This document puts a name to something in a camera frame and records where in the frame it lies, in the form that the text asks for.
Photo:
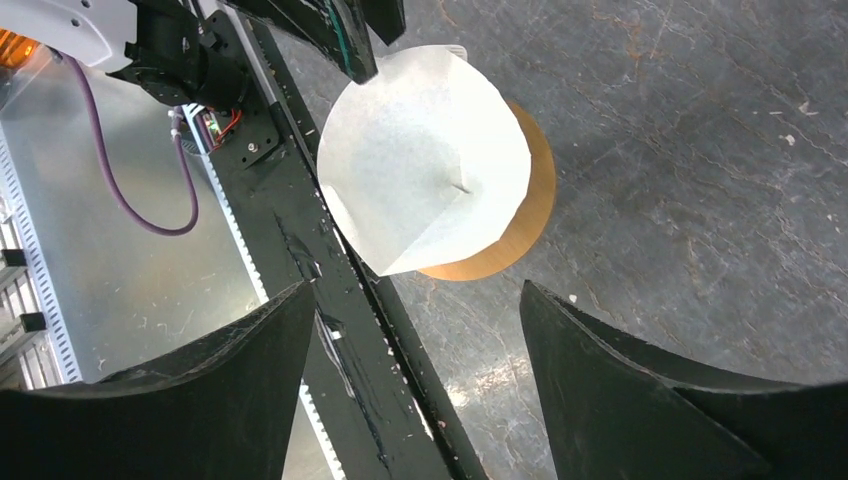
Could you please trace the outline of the wooden ring dripper stand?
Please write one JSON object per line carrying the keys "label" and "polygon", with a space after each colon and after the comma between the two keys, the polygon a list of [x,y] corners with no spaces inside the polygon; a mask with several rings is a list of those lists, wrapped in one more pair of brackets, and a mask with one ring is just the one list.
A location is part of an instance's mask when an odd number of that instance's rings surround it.
{"label": "wooden ring dripper stand", "polygon": [[551,217],[557,193],[554,155],[536,120],[517,103],[507,103],[525,136],[531,154],[527,194],[501,238],[461,261],[420,272],[453,282],[475,281],[501,273],[524,257],[541,238]]}

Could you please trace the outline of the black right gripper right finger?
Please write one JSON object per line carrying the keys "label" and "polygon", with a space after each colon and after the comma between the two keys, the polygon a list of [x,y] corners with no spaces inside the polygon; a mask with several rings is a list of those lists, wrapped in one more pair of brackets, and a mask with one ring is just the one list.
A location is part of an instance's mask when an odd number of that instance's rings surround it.
{"label": "black right gripper right finger", "polygon": [[520,319],[561,479],[843,479],[847,385],[713,367],[526,281]]}

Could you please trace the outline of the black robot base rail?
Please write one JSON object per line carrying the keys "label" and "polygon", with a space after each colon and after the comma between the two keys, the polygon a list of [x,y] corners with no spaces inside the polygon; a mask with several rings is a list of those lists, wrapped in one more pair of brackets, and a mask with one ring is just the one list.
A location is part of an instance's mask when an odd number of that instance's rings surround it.
{"label": "black robot base rail", "polygon": [[302,282],[316,313],[300,400],[337,479],[482,479],[389,279],[355,255],[320,192],[319,131],[268,27],[208,7],[214,47],[247,72],[240,120],[208,167],[256,293]]}

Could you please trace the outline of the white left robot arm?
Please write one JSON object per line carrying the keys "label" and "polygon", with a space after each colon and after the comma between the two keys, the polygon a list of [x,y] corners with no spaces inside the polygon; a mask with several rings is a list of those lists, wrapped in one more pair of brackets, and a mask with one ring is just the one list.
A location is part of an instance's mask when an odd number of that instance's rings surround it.
{"label": "white left robot arm", "polygon": [[[406,30],[401,1],[230,1],[233,8],[314,46],[362,84],[377,66],[370,35]],[[141,87],[162,104],[237,108],[243,67],[202,38],[207,21],[178,1],[4,1],[1,26],[90,68]]]}

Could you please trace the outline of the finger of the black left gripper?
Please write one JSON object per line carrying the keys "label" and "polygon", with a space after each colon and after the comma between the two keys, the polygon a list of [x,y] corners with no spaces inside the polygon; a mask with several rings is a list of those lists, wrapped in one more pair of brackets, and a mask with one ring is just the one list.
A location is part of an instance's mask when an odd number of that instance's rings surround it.
{"label": "finger of the black left gripper", "polygon": [[406,31],[403,0],[361,0],[366,23],[385,45],[397,41]]}
{"label": "finger of the black left gripper", "polygon": [[378,73],[361,1],[231,0],[225,4],[311,45],[357,84]]}

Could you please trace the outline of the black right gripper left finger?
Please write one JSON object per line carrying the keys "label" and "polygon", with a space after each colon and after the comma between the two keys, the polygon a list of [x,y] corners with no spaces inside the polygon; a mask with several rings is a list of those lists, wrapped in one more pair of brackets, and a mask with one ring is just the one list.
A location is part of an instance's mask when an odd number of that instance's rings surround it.
{"label": "black right gripper left finger", "polygon": [[5,479],[279,479],[315,299],[243,318],[97,383],[1,394]]}

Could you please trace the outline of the single white paper filter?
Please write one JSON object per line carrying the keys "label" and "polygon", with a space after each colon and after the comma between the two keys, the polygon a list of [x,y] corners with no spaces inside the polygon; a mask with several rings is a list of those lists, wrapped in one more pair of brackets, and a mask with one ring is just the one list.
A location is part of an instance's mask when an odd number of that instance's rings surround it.
{"label": "single white paper filter", "polygon": [[327,116],[317,177],[350,246],[386,276],[467,259],[523,202],[531,153],[499,90],[456,45],[380,58]]}

